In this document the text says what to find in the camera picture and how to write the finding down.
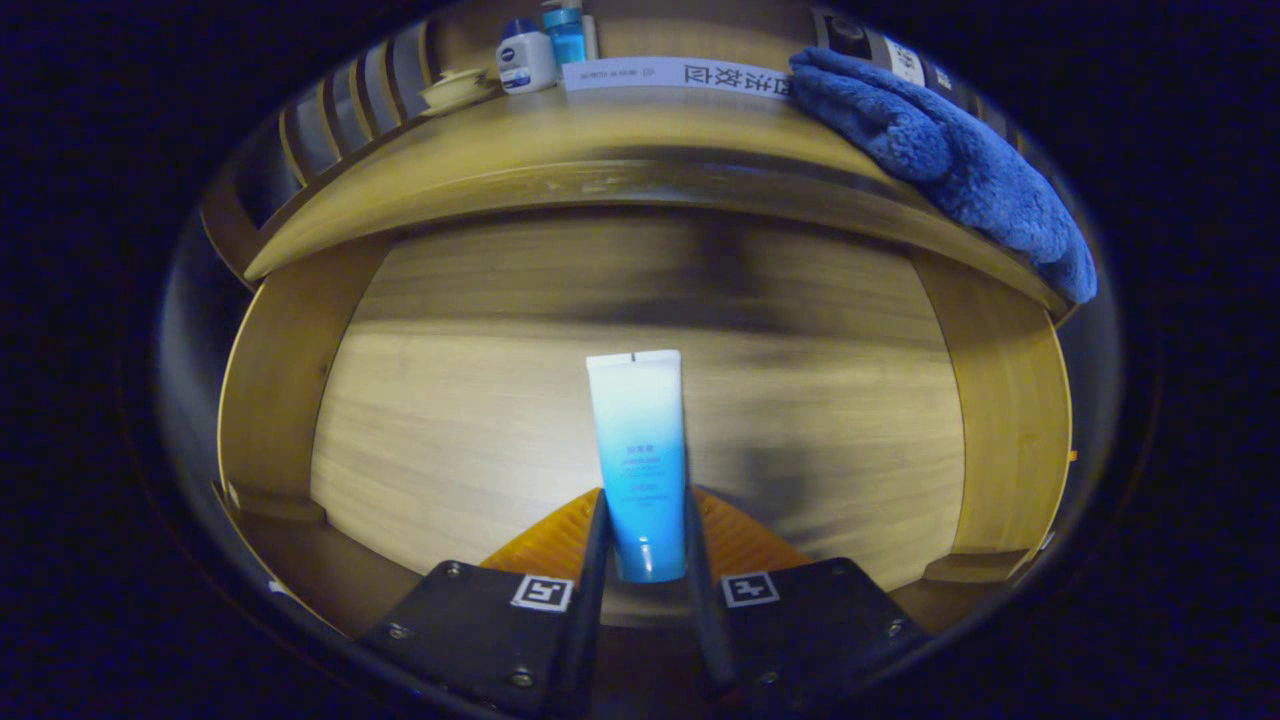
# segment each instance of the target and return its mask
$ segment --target orange gripper base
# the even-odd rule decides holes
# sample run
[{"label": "orange gripper base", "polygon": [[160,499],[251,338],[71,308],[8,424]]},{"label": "orange gripper base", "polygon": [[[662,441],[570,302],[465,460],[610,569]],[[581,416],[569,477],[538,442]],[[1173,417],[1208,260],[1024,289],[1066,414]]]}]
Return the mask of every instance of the orange gripper base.
[{"label": "orange gripper base", "polygon": [[[481,568],[579,579],[600,488],[570,501],[490,555]],[[787,541],[732,505],[694,488],[712,577],[785,570],[813,562]]]}]

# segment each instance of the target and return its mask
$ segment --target white label on bottle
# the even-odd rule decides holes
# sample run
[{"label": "white label on bottle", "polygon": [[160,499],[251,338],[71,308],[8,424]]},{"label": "white label on bottle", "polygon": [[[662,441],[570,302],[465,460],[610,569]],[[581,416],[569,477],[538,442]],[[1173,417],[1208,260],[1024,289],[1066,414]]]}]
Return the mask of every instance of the white label on bottle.
[{"label": "white label on bottle", "polygon": [[708,87],[786,100],[791,76],[755,65],[700,58],[608,58],[564,64],[564,90],[600,87]]},{"label": "white label on bottle", "polygon": [[502,70],[498,74],[502,79],[502,86],[507,88],[520,87],[529,85],[529,68],[516,68],[513,70]]},{"label": "white label on bottle", "polygon": [[920,64],[920,56],[914,50],[893,42],[887,35],[884,44],[888,45],[888,61],[893,74],[924,87],[924,67]]}]

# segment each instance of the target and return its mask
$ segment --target tube cap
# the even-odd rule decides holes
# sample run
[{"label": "tube cap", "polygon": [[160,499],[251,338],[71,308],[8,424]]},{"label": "tube cap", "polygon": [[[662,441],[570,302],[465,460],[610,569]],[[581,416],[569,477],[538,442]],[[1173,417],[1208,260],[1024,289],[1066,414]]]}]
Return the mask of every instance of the tube cap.
[{"label": "tube cap", "polygon": [[534,18],[516,18],[503,26],[502,38],[507,40],[508,37],[525,35],[526,32],[538,32],[538,23],[534,22]]},{"label": "tube cap", "polygon": [[663,542],[618,542],[618,574],[625,583],[666,583],[685,577],[685,533]]},{"label": "tube cap", "polygon": [[577,8],[561,8],[559,10],[548,10],[543,13],[543,26],[545,26],[547,29],[580,22],[582,22],[582,10]]}]

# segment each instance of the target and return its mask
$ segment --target blue bottle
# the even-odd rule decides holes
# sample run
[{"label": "blue bottle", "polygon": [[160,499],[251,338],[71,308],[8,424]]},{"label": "blue bottle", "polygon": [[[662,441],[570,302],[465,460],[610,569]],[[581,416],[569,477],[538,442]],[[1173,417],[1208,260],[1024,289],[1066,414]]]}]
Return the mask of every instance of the blue bottle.
[{"label": "blue bottle", "polygon": [[543,27],[552,38],[556,53],[556,69],[564,78],[566,63],[586,60],[586,37],[582,35],[582,10],[580,8],[561,8],[543,13]]}]

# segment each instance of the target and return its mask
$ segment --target bottle cap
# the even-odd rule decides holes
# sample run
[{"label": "bottle cap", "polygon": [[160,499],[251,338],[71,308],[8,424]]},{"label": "bottle cap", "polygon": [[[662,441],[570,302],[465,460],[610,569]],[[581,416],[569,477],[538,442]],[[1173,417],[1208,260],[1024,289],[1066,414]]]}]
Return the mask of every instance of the bottle cap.
[{"label": "bottle cap", "polygon": [[543,26],[545,26],[547,29],[580,22],[582,22],[582,10],[577,8],[561,8],[559,10],[548,10],[543,13]]},{"label": "bottle cap", "polygon": [[507,40],[508,37],[525,35],[526,32],[538,32],[538,23],[534,22],[534,18],[516,18],[508,20],[502,28],[502,38]]}]

